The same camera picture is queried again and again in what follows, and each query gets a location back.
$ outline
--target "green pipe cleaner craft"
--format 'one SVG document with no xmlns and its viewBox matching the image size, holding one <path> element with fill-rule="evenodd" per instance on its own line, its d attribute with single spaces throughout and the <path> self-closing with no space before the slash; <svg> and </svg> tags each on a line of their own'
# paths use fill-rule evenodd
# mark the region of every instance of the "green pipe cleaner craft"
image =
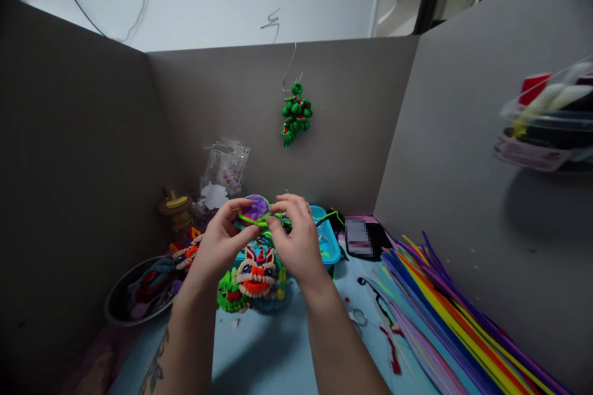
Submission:
<svg viewBox="0 0 593 395">
<path fill-rule="evenodd" d="M 307 131 L 311 128 L 309 119 L 313 116 L 311 102 L 303 99 L 301 94 L 303 87 L 300 83 L 292 85 L 294 96 L 284 99 L 286 106 L 282 109 L 282 115 L 286 117 L 282 135 L 284 136 L 284 146 L 288 147 L 297 138 L 299 131 Z"/>
</svg>

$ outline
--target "gray partition board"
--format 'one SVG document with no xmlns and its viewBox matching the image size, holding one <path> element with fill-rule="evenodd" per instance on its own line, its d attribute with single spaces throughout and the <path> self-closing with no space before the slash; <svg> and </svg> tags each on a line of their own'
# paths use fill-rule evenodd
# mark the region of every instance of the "gray partition board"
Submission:
<svg viewBox="0 0 593 395">
<path fill-rule="evenodd" d="M 177 160 L 146 54 L 13 0 L 0 54 L 2 375 L 48 393 L 111 286 L 166 249 Z"/>
<path fill-rule="evenodd" d="M 371 213 L 418 38 L 299 43 L 287 78 L 303 72 L 311 129 L 289 147 L 282 77 L 292 44 L 149 53 L 189 186 L 198 189 L 203 147 L 226 137 L 251 148 L 246 193 L 288 189 L 311 203 Z"/>
<path fill-rule="evenodd" d="M 593 391 L 591 177 L 495 159 L 523 79 L 593 49 L 593 0 L 486 0 L 422 35 L 375 209 L 426 230 L 458 287 L 579 393 Z"/>
</svg>

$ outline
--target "finger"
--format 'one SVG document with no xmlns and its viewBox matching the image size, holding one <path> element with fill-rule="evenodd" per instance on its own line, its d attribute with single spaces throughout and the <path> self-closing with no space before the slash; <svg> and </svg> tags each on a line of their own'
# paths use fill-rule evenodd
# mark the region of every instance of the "finger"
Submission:
<svg viewBox="0 0 593 395">
<path fill-rule="evenodd" d="M 235 227 L 228 219 L 222 220 L 222 227 L 224 228 L 224 231 L 226 231 L 231 237 L 236 236 L 239 233 L 239 229 Z"/>
<path fill-rule="evenodd" d="M 259 234 L 259 227 L 257 225 L 250 225 L 239 234 L 230 239 L 230 245 L 239 252 L 243 247 L 249 244 Z"/>
<path fill-rule="evenodd" d="M 270 208 L 270 213 L 278 213 L 278 212 L 286 212 L 290 220 L 292 221 L 292 225 L 299 225 L 305 221 L 305 216 L 303 215 L 300 208 L 291 201 L 280 201 L 276 202 L 272 208 Z"/>
<path fill-rule="evenodd" d="M 238 199 L 231 199 L 225 202 L 225 204 L 216 212 L 212 220 L 216 219 L 218 222 L 220 222 L 222 219 L 227 219 L 232 222 L 235 220 L 235 217 L 237 216 L 236 211 L 240 207 L 249 207 L 250 205 L 253 205 L 253 201 L 249 199 L 244 199 L 242 197 Z"/>
<path fill-rule="evenodd" d="M 266 218 L 266 222 L 268 228 L 270 229 L 274 245 L 278 246 L 282 242 L 288 241 L 286 232 L 284 232 L 284 228 L 282 228 L 282 222 L 280 222 L 280 220 L 277 217 L 268 216 Z"/>
<path fill-rule="evenodd" d="M 288 193 L 288 194 L 281 194 L 280 196 L 276 196 L 276 198 L 279 201 L 290 201 L 290 202 L 295 203 L 298 206 L 298 208 L 301 210 L 303 215 L 311 215 L 311 217 L 313 217 L 313 215 L 311 213 L 311 208 L 304 197 L 297 196 L 296 194 Z"/>
</svg>

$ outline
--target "blue plastic tray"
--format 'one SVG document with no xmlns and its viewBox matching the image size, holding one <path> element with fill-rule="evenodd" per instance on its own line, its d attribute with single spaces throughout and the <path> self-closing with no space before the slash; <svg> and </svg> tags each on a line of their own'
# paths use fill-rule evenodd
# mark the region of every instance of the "blue plastic tray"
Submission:
<svg viewBox="0 0 593 395">
<path fill-rule="evenodd" d="M 327 215 L 326 211 L 318 206 L 311 206 L 311 211 L 313 212 L 313 217 L 318 220 Z M 321 235 L 321 239 L 319 240 L 319 248 L 321 250 L 321 259 L 323 260 L 323 265 L 326 266 L 326 269 L 330 269 L 331 266 L 336 264 L 342 256 L 330 221 L 323 221 L 321 225 L 317 227 L 317 233 Z M 237 259 L 235 260 L 235 266 L 238 267 L 238 265 L 243 262 L 244 259 L 245 253 L 240 252 L 237 255 Z"/>
</svg>

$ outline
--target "metal hook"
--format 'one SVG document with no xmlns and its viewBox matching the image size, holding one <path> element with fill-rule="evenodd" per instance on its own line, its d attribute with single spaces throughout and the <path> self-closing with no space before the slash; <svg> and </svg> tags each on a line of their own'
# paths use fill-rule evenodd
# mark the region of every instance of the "metal hook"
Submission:
<svg viewBox="0 0 593 395">
<path fill-rule="evenodd" d="M 288 63 L 288 68 L 286 68 L 286 71 L 284 73 L 284 78 L 282 79 L 282 91 L 284 91 L 285 93 L 292 90 L 292 88 L 285 89 L 284 83 L 286 82 L 286 76 L 288 75 L 288 71 L 290 70 L 290 67 L 292 66 L 292 60 L 294 60 L 296 53 L 297 53 L 297 42 L 295 42 L 295 50 L 292 52 L 292 57 L 290 58 L 290 62 Z M 301 72 L 301 75 L 299 76 L 298 79 L 295 77 L 295 83 L 301 83 L 302 78 L 303 78 L 303 73 Z"/>
</svg>

